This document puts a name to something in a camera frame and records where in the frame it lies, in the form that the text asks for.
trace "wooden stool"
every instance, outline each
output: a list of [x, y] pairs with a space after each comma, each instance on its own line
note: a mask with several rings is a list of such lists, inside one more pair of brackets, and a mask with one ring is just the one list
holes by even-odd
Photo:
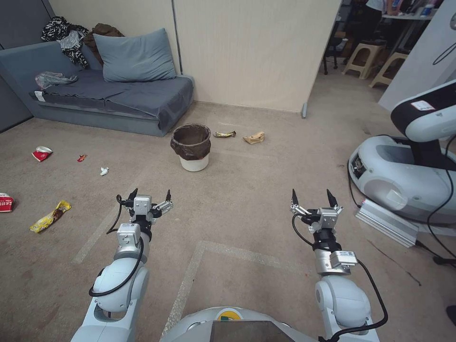
[[[372, 68], [375, 66], [374, 62], [376, 57], [385, 47], [385, 40], [362, 40], [356, 47], [355, 51], [351, 54], [347, 66], [342, 73], [345, 75], [348, 70], [355, 70], [360, 72], [360, 79], [368, 78]], [[363, 49], [369, 50], [369, 57], [367, 57], [366, 63], [363, 66], [353, 64], [357, 54]]]
[[408, 54], [405, 54], [405, 53], [400, 53], [400, 52], [393, 53], [393, 55], [390, 58], [388, 58], [386, 63], [381, 67], [379, 73], [375, 76], [375, 78], [369, 84], [369, 87], [371, 87], [371, 88], [374, 87], [374, 85], [376, 85], [378, 82], [389, 85], [393, 79], [387, 78], [384, 76], [384, 74], [386, 73], [386, 70], [391, 65], [391, 63], [393, 63], [396, 59], [406, 60], [407, 56], [408, 56]]

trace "table leg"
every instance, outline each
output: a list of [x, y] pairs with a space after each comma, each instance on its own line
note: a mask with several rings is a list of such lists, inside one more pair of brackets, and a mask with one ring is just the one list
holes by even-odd
[[407, 25], [400, 33], [400, 36], [399, 36], [398, 40], [396, 40], [396, 43], [394, 43], [393, 49], [389, 53], [388, 59], [393, 55], [394, 52], [396, 52], [396, 50], [398, 49], [398, 47], [401, 45], [402, 41], [404, 40], [405, 36], [407, 36], [407, 34], [408, 34], [408, 37], [410, 37], [411, 33], [409, 33], [409, 31], [413, 26], [413, 22], [411, 22], [411, 21], [414, 21], [414, 20], [407, 20]]
[[418, 24], [419, 24], [419, 20], [410, 20], [411, 23], [409, 23], [409, 25], [407, 25], [407, 32], [404, 36], [404, 38], [402, 39], [401, 43], [399, 44], [399, 48], [404, 48], [405, 44], [408, 42], [410, 36], [412, 35], [412, 33], [416, 30]]

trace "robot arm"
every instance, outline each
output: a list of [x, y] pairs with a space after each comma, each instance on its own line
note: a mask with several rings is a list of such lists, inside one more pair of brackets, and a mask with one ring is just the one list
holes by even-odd
[[[386, 323], [388, 313], [367, 268], [356, 258], [354, 252], [343, 251], [341, 245], [337, 243], [334, 227], [343, 207], [339, 207], [336, 198], [329, 190], [327, 194], [329, 208], [304, 209], [299, 206], [293, 190], [290, 207], [291, 212], [294, 213], [293, 226], [295, 227], [294, 219], [301, 216], [301, 221], [309, 225], [309, 232], [314, 238], [314, 243], [311, 245], [315, 253], [316, 270], [322, 277], [315, 285], [315, 297], [322, 312], [326, 331], [326, 339], [320, 337], [319, 341], [378, 342], [375, 329]], [[374, 324], [372, 324], [371, 304], [367, 295], [345, 277], [351, 274], [350, 268], [357, 264], [367, 272], [383, 309], [384, 318]]]
[[[137, 195], [137, 189], [125, 200], [118, 195], [117, 201], [119, 213], [122, 207], [128, 209], [130, 223], [108, 231], [117, 234], [114, 261], [98, 274], [89, 290], [92, 301], [72, 342], [134, 341], [136, 318], [149, 279], [149, 270], [143, 266], [149, 254], [151, 226], [172, 209], [173, 202], [170, 191], [163, 202], [154, 204], [150, 196]], [[125, 316], [115, 319], [112, 313]]]
[[456, 134], [456, 80], [400, 102], [392, 110], [391, 120], [417, 143]]

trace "snack wrapper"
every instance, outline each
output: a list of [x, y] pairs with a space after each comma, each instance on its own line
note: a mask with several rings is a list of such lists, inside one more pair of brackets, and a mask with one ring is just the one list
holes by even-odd
[[235, 137], [236, 136], [236, 131], [228, 132], [228, 133], [220, 133], [220, 132], [215, 132], [214, 136], [216, 138], [228, 138], [228, 137]]
[[70, 209], [71, 204], [69, 204], [67, 201], [60, 201], [53, 212], [39, 219], [33, 226], [30, 227], [30, 230], [34, 231], [35, 233], [39, 233], [42, 230], [45, 230], [47, 227], [57, 221], [65, 211], [68, 211]]

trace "gray pillow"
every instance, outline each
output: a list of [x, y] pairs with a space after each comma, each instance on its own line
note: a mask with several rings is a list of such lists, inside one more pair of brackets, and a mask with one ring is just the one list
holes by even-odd
[[165, 29], [139, 37], [94, 34], [107, 82], [147, 82], [176, 77]]

